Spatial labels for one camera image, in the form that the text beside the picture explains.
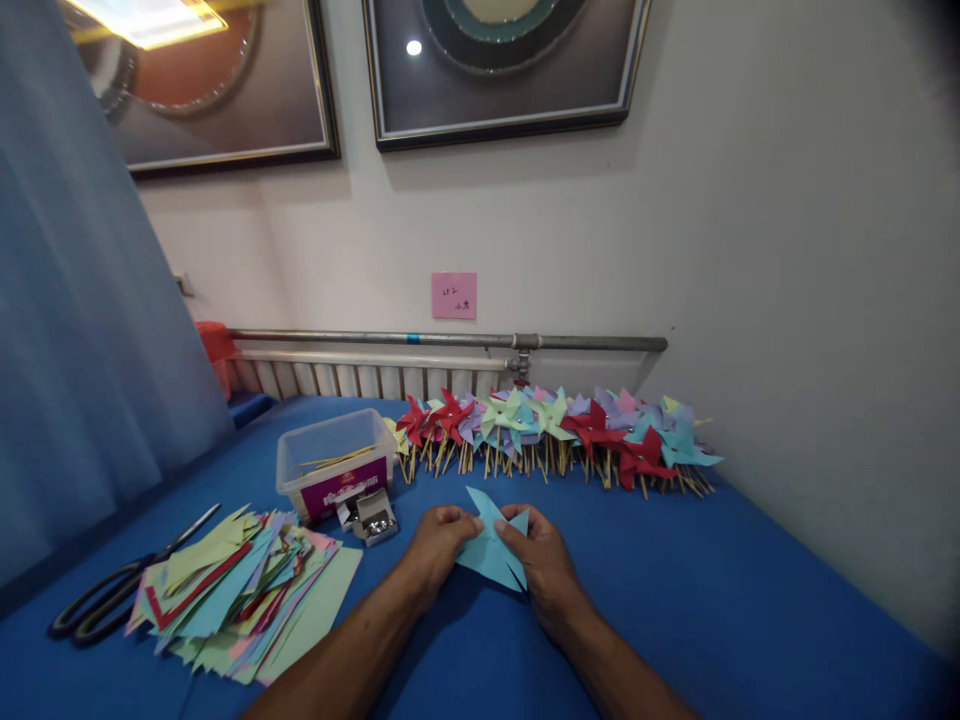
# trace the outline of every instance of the light green pinwheel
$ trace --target light green pinwheel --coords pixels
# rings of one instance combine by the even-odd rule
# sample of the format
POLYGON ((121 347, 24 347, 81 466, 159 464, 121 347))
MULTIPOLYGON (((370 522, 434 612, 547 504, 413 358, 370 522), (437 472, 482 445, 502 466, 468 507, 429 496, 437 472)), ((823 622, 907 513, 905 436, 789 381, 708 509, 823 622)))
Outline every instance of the light green pinwheel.
POLYGON ((567 414, 567 399, 562 393, 557 396, 553 403, 528 398, 527 407, 537 414, 537 423, 540 425, 541 435, 548 433, 557 440, 564 442, 577 439, 575 435, 571 435, 560 427, 560 421, 567 414))
POLYGON ((489 437, 495 427, 502 427, 510 432, 514 447, 520 447, 520 431, 530 428, 516 419, 517 411, 523 404, 523 398, 517 389, 514 388, 506 400, 488 397, 483 398, 481 402, 487 406, 487 412, 480 421, 480 434, 484 439, 489 437))
POLYGON ((397 440, 397 454, 406 455, 410 452, 410 441, 407 439, 407 431, 403 428, 397 430, 396 420, 391 420, 390 418, 384 418, 383 424, 387 426, 393 437, 397 440))

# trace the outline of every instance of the container label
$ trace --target container label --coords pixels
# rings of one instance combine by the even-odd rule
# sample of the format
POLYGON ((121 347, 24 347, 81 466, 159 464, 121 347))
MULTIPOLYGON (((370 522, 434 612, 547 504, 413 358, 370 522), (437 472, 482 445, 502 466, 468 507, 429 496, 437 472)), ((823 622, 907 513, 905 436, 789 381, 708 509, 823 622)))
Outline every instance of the container label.
POLYGON ((337 499, 365 489, 367 492, 387 486, 387 459, 377 458, 341 475, 300 490, 300 496, 310 514, 310 522, 317 523, 329 517, 337 506, 337 499))

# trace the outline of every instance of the hand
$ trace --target hand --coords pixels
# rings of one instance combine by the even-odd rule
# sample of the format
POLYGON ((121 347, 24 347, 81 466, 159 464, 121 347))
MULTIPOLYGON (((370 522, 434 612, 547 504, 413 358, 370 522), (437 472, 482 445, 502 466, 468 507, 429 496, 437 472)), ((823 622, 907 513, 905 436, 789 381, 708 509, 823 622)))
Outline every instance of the hand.
POLYGON ((481 530, 483 521, 456 505, 432 508, 420 518, 397 570, 422 593, 427 603, 424 611, 436 600, 460 548, 481 530))
POLYGON ((512 520, 527 508, 530 509, 527 537, 502 520, 497 520, 495 530, 523 563, 537 619, 547 635, 558 640, 558 633, 575 614, 592 611, 593 606, 580 587, 560 531, 531 505, 507 505, 500 512, 512 520))

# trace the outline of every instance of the blue curtain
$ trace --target blue curtain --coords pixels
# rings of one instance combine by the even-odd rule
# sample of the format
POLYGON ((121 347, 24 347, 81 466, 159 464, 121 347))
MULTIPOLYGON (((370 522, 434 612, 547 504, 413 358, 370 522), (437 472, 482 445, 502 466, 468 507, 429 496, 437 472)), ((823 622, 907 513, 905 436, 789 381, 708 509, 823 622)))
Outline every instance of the blue curtain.
POLYGON ((54 0, 0 0, 0 586, 232 431, 54 0))

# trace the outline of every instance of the radiator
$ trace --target radiator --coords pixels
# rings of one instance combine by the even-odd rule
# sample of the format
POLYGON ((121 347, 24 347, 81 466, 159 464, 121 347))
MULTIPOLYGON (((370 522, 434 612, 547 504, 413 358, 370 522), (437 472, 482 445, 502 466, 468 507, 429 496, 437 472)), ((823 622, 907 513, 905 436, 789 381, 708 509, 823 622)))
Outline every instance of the radiator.
POLYGON ((506 358, 239 350, 230 359, 230 384, 280 400, 298 395, 439 398, 441 388, 464 397, 498 388, 508 363, 506 358))

